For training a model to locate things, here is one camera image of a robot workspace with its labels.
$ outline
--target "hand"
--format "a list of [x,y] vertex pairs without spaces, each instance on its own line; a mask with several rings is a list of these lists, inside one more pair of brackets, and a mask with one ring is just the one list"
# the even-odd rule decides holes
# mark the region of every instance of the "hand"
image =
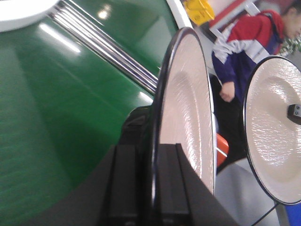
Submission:
[[231,102],[235,96],[234,82],[225,82],[220,91],[222,99],[226,102]]

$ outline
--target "black cable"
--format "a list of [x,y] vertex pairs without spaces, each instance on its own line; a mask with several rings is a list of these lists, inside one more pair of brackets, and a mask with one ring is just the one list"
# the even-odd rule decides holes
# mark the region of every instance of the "black cable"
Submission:
[[280,203],[276,203],[275,206],[273,206],[268,212],[266,212],[266,214],[264,214],[261,218],[259,218],[254,224],[252,224],[251,226],[255,226],[256,224],[258,224],[262,219],[264,219],[269,213],[271,213]]

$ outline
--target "red and blue jacket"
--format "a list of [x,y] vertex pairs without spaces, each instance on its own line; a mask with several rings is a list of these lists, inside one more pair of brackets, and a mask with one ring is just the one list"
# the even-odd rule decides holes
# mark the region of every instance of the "red and blue jacket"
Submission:
[[266,10],[242,16],[215,41],[212,63],[216,75],[222,84],[234,82],[235,96],[241,103],[253,69],[262,59],[279,52],[283,29],[281,16]]

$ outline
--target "blue object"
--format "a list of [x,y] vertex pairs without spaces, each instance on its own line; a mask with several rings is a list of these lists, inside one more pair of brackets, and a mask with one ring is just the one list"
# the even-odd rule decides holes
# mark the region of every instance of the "blue object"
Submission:
[[286,206],[286,212],[291,226],[301,226],[301,203]]

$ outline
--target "person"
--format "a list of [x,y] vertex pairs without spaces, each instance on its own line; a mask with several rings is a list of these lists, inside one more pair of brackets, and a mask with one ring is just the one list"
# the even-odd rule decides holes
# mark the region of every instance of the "person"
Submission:
[[301,0],[296,0],[281,15],[265,10],[242,16],[215,41],[212,62],[219,80],[211,78],[214,113],[219,133],[229,143],[228,157],[217,172],[246,157],[240,113],[252,71],[262,59],[279,52],[284,37],[294,39],[300,34]]

